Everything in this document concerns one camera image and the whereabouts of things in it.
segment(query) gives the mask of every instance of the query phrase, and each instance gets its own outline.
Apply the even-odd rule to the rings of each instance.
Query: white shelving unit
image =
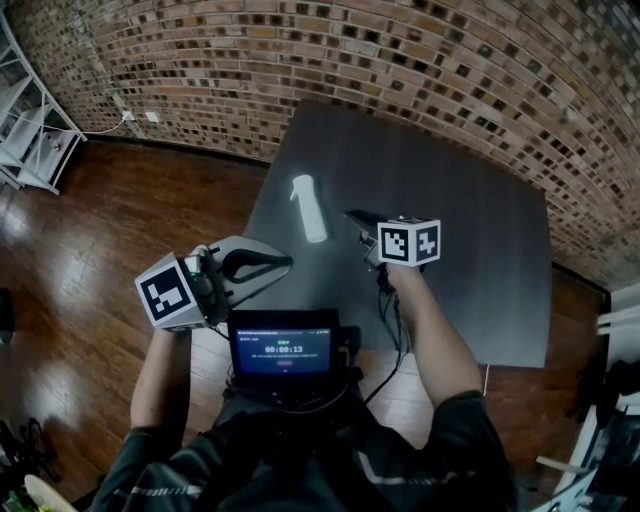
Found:
[[[87,138],[33,70],[0,11],[0,75],[8,69],[20,76],[0,86],[0,184],[60,194],[60,175],[78,142]],[[33,105],[37,99],[39,106]]]

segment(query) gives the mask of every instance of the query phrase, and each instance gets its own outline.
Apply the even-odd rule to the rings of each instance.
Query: person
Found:
[[[434,406],[423,449],[379,425],[357,389],[299,415],[230,398],[213,428],[180,449],[191,344],[157,330],[133,393],[131,431],[92,511],[517,509],[470,350],[417,269],[388,272]]]

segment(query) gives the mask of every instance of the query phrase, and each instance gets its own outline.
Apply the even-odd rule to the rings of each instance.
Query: white spray bottle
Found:
[[[310,244],[324,242],[327,239],[327,229],[316,198],[313,178],[308,174],[294,178],[290,200],[293,201],[295,198],[298,198],[300,203],[300,215],[307,241]]]

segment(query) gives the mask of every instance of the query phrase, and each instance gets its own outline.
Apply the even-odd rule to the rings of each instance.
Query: timer display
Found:
[[[329,370],[331,330],[238,330],[245,373],[322,373]]]

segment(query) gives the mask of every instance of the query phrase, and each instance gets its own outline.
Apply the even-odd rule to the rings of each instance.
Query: brick wall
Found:
[[[615,0],[22,0],[9,18],[84,130],[271,160],[302,98],[461,145],[548,200],[554,257],[640,278],[640,21]]]

